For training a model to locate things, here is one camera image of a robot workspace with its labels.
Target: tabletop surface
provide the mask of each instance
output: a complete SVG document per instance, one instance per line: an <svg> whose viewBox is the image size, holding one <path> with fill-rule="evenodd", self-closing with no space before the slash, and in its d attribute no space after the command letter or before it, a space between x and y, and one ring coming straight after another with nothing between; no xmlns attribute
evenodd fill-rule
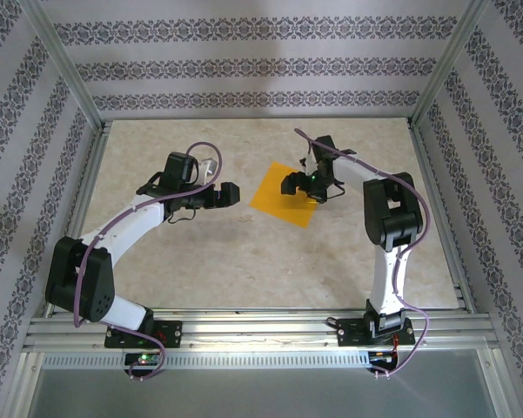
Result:
<svg viewBox="0 0 523 418"><path fill-rule="evenodd" d="M306 142L330 134L339 149L388 172L410 172L426 198L406 121L399 119L209 119L115 121L84 223L104 224L138 187L164 169L170 152L210 141L223 154L218 180L239 185L239 204L200 210L193 221L163 223L116 264L117 294L148 307L365 307L373 282L373 244L363 199L318 206L302 228L249 206L273 162L301 169ZM216 157L207 147L197 159ZM420 307L458 307L439 235L432 226L410 257L405 298Z"/></svg>

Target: patterned wallpaper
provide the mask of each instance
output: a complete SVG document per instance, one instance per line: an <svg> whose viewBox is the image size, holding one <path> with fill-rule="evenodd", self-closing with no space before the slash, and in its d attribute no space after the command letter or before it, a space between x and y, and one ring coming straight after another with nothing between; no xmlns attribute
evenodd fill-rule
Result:
<svg viewBox="0 0 523 418"><path fill-rule="evenodd" d="M421 133L523 407L523 1L487 6Z"/></svg>
<svg viewBox="0 0 523 418"><path fill-rule="evenodd" d="M50 0L105 118L408 116L466 0Z"/></svg>
<svg viewBox="0 0 523 418"><path fill-rule="evenodd" d="M29 21L0 0L0 414L90 140Z"/></svg>

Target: white robotic arm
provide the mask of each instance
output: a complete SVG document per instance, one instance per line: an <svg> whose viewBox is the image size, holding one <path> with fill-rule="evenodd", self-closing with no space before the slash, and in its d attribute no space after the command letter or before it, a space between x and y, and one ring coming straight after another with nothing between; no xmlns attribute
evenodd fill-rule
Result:
<svg viewBox="0 0 523 418"><path fill-rule="evenodd" d="M378 176L344 157L337 158L332 163L334 178L341 183L349 185L360 194L364 193L364 183L370 180L382 180ZM399 299L392 288L392 270L399 254L406 249L407 245L395 246L387 252L382 246L375 246L375 269L373 277L373 289L369 301L378 314L394 314L403 309ZM406 264L408 263L407 252L402 257L397 275L397 289L402 298L406 276Z"/></svg>
<svg viewBox="0 0 523 418"><path fill-rule="evenodd" d="M330 136L317 138L317 141L336 149ZM337 157L315 143L300 163L305 172L287 176L281 185L283 194L295 194L299 189L319 203L325 203L330 186L346 184L363 195L365 229L375 245L373 288L366 303L365 326L373 339L402 330L405 311L397 295L403 297L410 254L410 251L404 251L416 240L423 226L417 199L404 186L377 175L364 164ZM413 185L408 173L399 173L395 177ZM393 270L397 260L395 293Z"/></svg>
<svg viewBox="0 0 523 418"><path fill-rule="evenodd" d="M79 294L80 315L92 322L102 321L108 325L150 334L152 311L115 294L113 268L141 237L166 220L170 222L174 212L179 209L196 211L200 208L232 206L239 202L239 188L233 183L222 183L220 191L216 191L214 185L203 186L207 177L215 172L216 166L217 163L212 159L199 164L187 154L173 152L167 159L164 171L156 173L140 187L137 196L119 214L80 239L64 237L59 240L50 265L46 300L68 311L74 311L79 267L84 253L88 252L91 242L98 237L98 242L89 252L84 270L83 286ZM143 205L153 198L170 195L174 195L174 199ZM101 235L105 226L112 222L114 225Z"/></svg>
<svg viewBox="0 0 523 418"><path fill-rule="evenodd" d="M201 161L197 167L196 180L194 185L204 185L207 179L212 176L217 168L217 162L212 158ZM137 195L131 203L120 211L116 216L90 233L81 237L82 243L88 246L99 234L104 226L108 225L113 219L117 218L120 213L128 209L134 209L136 206L151 200L151 196L146 194ZM118 260L128 251L141 237L151 229L161 225L165 221L165 212L163 203L154 203L148 205L139 211L135 211L117 222L99 241L97 248L105 249L111 255L112 268ZM135 302L115 294L110 309L101 319L110 325L137 330L143 323L146 310Z"/></svg>

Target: black mounting bracket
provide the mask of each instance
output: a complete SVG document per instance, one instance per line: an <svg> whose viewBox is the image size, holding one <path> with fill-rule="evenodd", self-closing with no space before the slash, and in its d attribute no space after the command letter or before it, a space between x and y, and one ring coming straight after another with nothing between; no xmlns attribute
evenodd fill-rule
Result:
<svg viewBox="0 0 523 418"><path fill-rule="evenodd" d="M336 330L339 347L392 346L394 335L399 337L400 346L416 343L412 322L408 318L405 318L404 326L398 332L375 338L369 333L363 318L327 318L326 323Z"/></svg>
<svg viewBox="0 0 523 418"><path fill-rule="evenodd" d="M180 348L180 342L182 341L182 321L154 320L152 331L147 334L162 342L165 348ZM110 327L106 329L104 347L143 349L158 348L157 344L152 341Z"/></svg>

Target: yellow square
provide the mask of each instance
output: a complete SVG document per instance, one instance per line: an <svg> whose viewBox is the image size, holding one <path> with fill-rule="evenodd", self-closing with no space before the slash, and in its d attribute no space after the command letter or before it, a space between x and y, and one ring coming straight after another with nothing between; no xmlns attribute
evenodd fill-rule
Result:
<svg viewBox="0 0 523 418"><path fill-rule="evenodd" d="M294 196L280 194L282 180L291 172L296 171L286 165L273 162L255 192L250 206L286 222L307 228L317 202L300 191Z"/></svg>

